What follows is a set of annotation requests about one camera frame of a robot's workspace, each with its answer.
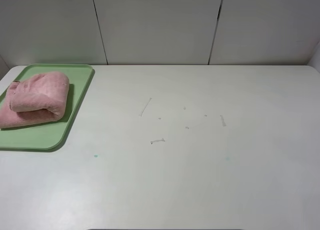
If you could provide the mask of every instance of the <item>panel seam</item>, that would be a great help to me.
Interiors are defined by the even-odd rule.
[[[214,34],[213,34],[213,40],[212,40],[212,44],[211,44],[211,50],[210,50],[210,55],[209,55],[209,59],[208,59],[208,65],[210,65],[210,61],[211,61],[211,55],[212,55],[212,51],[214,49],[214,43],[215,43],[215,39],[216,39],[216,34],[217,34],[217,29],[218,29],[218,24],[219,24],[219,20],[220,20],[220,13],[222,10],[222,4],[223,4],[224,0],[221,0],[220,2],[220,6],[219,6],[219,11],[218,11],[218,16],[216,18],[216,24],[215,24],[215,29],[214,29]]]
[[[99,28],[99,32],[100,32],[100,37],[101,37],[103,52],[104,52],[104,56],[105,56],[105,61],[106,61],[106,64],[109,65],[108,60],[107,60],[107,54],[106,54],[106,49],[105,49],[104,40],[103,40],[103,38],[102,38],[102,33],[101,33],[100,23],[99,23],[99,19],[98,19],[98,14],[97,14],[97,8],[96,8],[95,0],[92,0],[92,2],[93,2],[93,6],[94,6],[96,21],[97,21],[97,23],[98,23],[98,28]]]

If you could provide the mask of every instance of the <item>white wall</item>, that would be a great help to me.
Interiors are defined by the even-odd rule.
[[[221,0],[94,0],[109,64],[208,63]]]
[[[320,0],[223,0],[210,64],[306,64]]]
[[[110,64],[206,65],[220,3],[0,0],[0,55],[9,67],[105,65],[106,58]],[[306,64],[320,41],[319,16],[319,0],[223,0],[210,63]]]

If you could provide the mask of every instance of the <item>wall panel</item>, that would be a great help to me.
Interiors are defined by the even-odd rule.
[[[320,0],[223,0],[210,64],[306,64]]]
[[[109,64],[207,64],[221,0],[94,0]]]
[[[93,0],[0,0],[0,55],[32,63],[106,64]]]

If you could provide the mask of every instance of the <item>white tabletop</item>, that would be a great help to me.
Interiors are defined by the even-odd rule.
[[[320,228],[314,68],[94,69],[61,149],[0,151],[0,229]]]

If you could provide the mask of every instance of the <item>green tray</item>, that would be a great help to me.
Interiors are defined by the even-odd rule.
[[[89,65],[34,64],[25,67],[15,80],[50,71],[63,72],[70,80],[64,117],[57,122],[1,129],[0,150],[52,152],[64,144],[95,71]],[[0,96],[0,107],[5,96],[6,91]]]

